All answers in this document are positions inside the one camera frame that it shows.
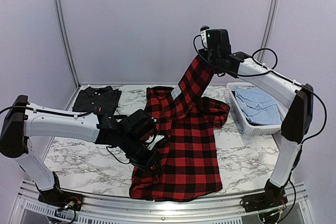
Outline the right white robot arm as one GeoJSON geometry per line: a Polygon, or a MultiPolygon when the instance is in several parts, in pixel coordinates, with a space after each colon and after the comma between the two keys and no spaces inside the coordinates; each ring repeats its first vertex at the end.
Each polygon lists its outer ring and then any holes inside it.
{"type": "Polygon", "coordinates": [[[280,132],[281,144],[275,168],[266,182],[260,203],[271,207],[281,196],[300,159],[304,136],[312,122],[314,91],[267,67],[255,55],[232,52],[228,31],[200,28],[202,48],[196,52],[218,76],[242,80],[229,83],[229,101],[246,135],[280,132]]]}

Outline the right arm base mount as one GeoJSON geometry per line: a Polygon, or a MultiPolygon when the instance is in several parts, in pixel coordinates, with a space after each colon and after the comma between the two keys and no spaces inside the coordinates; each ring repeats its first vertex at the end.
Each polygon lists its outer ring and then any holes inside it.
{"type": "Polygon", "coordinates": [[[287,196],[281,193],[275,197],[270,192],[263,192],[257,194],[245,195],[241,201],[240,206],[245,209],[246,212],[260,211],[268,208],[275,208],[278,206],[285,206],[288,202],[287,196]]]}

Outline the red black plaid shirt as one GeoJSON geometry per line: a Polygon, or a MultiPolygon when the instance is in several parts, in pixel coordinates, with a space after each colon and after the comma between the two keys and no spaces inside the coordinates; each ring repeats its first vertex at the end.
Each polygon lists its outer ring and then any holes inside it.
{"type": "Polygon", "coordinates": [[[145,111],[169,140],[158,148],[161,174],[133,170],[131,198],[184,202],[222,189],[214,130],[226,123],[230,107],[204,96],[213,75],[196,56],[176,87],[147,88],[145,111]]]}

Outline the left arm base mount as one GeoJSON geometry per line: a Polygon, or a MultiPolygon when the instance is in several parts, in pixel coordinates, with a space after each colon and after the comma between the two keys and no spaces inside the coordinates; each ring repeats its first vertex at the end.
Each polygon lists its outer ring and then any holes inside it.
{"type": "Polygon", "coordinates": [[[40,191],[38,200],[40,202],[56,206],[58,208],[65,207],[67,204],[73,202],[72,209],[80,211],[83,204],[84,196],[82,194],[73,193],[70,191],[48,190],[40,191]]]}

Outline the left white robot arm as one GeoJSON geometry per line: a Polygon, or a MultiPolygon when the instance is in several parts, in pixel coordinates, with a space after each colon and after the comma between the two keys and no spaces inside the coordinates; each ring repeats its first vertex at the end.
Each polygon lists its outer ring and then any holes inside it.
{"type": "Polygon", "coordinates": [[[1,154],[16,160],[35,183],[43,200],[56,206],[68,196],[59,178],[33,150],[32,136],[65,137],[106,147],[118,147],[130,164],[145,172],[161,174],[159,148],[169,137],[158,129],[156,118],[139,109],[131,115],[114,115],[93,108],[88,112],[69,112],[38,106],[19,95],[5,113],[1,129],[1,154]]]}

